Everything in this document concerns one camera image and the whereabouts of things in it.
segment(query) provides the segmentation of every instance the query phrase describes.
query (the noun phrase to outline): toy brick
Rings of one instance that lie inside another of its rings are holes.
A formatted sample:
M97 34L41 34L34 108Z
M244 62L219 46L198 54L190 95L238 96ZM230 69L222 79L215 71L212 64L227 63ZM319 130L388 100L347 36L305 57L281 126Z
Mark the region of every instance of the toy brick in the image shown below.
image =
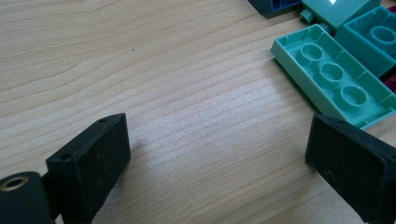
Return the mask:
M314 115L305 159L364 222L395 223L396 148L347 122Z
M335 40L376 77L396 67L396 15L384 7L347 22Z
M379 6L380 0L303 0L302 19L321 22L322 28L336 33L341 26Z
M276 12L301 3L301 0L248 0L260 14Z
M324 115L365 129L396 114L396 95L319 25L277 38L271 51Z

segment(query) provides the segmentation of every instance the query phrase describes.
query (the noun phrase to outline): turquoise lego brick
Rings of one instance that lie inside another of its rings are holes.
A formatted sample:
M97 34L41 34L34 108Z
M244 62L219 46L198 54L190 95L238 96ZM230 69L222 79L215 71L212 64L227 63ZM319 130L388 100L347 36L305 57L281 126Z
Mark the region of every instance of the turquoise lego brick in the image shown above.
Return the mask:
M384 7L344 24L335 40L376 77L396 67L396 14Z
M271 51L324 115L366 129L396 114L396 95L319 25L277 38Z
M380 0L303 0L302 19L321 22L322 28L336 33L341 26L380 5Z

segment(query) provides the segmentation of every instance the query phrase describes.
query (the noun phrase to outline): wood grain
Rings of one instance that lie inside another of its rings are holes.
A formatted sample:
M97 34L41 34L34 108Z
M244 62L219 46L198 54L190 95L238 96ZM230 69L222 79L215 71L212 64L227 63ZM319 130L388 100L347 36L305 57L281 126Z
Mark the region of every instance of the wood grain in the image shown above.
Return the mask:
M304 164L315 109L270 52L305 26L245 0L3 0L0 176L125 112L132 159L94 223L362 223ZM396 117L367 132L396 146Z

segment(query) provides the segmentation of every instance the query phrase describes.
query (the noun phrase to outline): black plastic block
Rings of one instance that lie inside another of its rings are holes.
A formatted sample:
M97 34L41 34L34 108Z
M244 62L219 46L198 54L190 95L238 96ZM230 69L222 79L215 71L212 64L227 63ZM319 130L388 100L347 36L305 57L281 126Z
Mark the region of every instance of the black plastic block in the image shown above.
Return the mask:
M363 221L395 221L396 148L345 121L315 115L305 158Z
M131 158L125 114L96 121L50 156L66 223L91 223Z
M38 173L23 172L0 180L0 199L0 223L53 223Z

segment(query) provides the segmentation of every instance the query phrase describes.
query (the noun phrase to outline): dark blue lego brick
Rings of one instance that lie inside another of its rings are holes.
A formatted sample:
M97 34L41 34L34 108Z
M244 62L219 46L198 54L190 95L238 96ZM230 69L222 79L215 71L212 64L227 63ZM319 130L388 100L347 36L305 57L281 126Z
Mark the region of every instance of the dark blue lego brick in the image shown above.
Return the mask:
M301 0L248 0L260 14L276 12L288 7L296 6Z

